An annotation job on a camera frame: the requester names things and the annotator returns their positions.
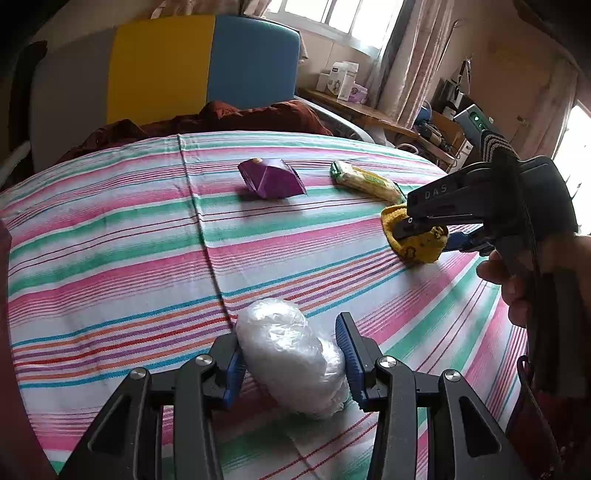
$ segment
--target bed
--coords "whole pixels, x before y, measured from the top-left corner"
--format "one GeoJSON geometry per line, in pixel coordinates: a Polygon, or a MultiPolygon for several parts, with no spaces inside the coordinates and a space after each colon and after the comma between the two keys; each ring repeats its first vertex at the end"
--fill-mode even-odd
{"type": "MultiPolygon", "coordinates": [[[[410,266],[390,249],[386,204],[336,186],[333,160],[408,192],[443,172],[400,150],[277,132],[175,135],[101,151],[45,170],[0,195],[12,235],[8,321],[28,419],[59,471],[134,366],[158,372],[206,352],[250,302],[297,303],[332,333],[349,311],[363,335],[414,369],[463,373],[501,426],[519,388],[525,332],[477,254],[410,266]],[[236,168],[282,158],[307,196],[261,200],[236,168]]],[[[172,410],[163,477],[174,478],[172,410]]],[[[284,411],[247,373],[232,411],[215,418],[226,479],[365,478],[376,414],[356,403],[319,421],[284,411]]],[[[419,411],[417,477],[426,478],[419,411]]]]}

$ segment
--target window frame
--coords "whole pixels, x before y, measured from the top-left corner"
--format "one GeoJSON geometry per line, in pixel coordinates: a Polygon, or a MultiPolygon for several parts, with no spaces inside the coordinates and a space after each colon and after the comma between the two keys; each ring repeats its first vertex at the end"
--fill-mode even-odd
{"type": "Polygon", "coordinates": [[[353,21],[351,22],[349,32],[343,32],[342,30],[331,27],[329,25],[330,17],[332,16],[332,12],[335,8],[336,2],[337,0],[328,1],[328,10],[324,10],[323,22],[318,22],[316,20],[311,20],[306,17],[301,17],[299,15],[286,12],[285,6],[287,4],[287,0],[281,1],[281,5],[277,13],[267,11],[265,12],[264,17],[268,18],[269,20],[289,25],[290,27],[296,28],[298,30],[307,30],[317,35],[322,35],[323,37],[329,38],[341,45],[349,46],[351,48],[354,48],[355,50],[359,50],[360,52],[365,53],[372,59],[377,58],[380,51],[379,48],[374,47],[372,45],[367,45],[366,43],[361,42],[361,40],[355,38],[351,34],[351,32],[353,31],[353,26],[355,25],[355,21],[357,20],[357,16],[359,15],[359,11],[361,10],[361,5],[363,4],[364,0],[360,0],[359,5],[357,5],[357,10],[355,12],[355,16],[353,17],[353,21]]]}

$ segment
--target purple package of tissue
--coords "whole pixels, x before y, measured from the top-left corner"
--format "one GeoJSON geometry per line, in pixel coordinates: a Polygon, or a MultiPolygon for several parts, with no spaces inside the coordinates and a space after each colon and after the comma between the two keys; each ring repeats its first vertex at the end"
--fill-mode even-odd
{"type": "Polygon", "coordinates": [[[248,189],[264,199],[307,194],[296,171],[280,158],[251,158],[238,170],[248,189]]]}

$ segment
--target clear plastic bag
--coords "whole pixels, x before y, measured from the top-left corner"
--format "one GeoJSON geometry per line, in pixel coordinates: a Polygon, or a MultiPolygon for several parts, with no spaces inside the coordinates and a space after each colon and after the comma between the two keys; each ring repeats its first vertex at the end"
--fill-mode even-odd
{"type": "Polygon", "coordinates": [[[238,314],[236,334],[248,370],[279,404],[320,418],[343,409],[349,397],[343,352],[319,337],[294,303],[253,302],[238,314]]]}

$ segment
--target beige curtain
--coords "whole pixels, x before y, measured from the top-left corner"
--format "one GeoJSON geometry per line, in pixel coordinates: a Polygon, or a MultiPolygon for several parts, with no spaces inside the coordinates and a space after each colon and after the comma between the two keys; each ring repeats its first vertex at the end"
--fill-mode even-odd
{"type": "Polygon", "coordinates": [[[561,58],[528,115],[528,122],[518,128],[511,141],[521,158],[554,157],[574,105],[576,90],[577,70],[561,58]]]}
{"type": "Polygon", "coordinates": [[[270,3],[271,0],[164,0],[152,18],[212,14],[261,17],[270,3]]]}
{"type": "Polygon", "coordinates": [[[452,23],[454,0],[416,0],[378,110],[412,126],[427,96],[452,23]]]}

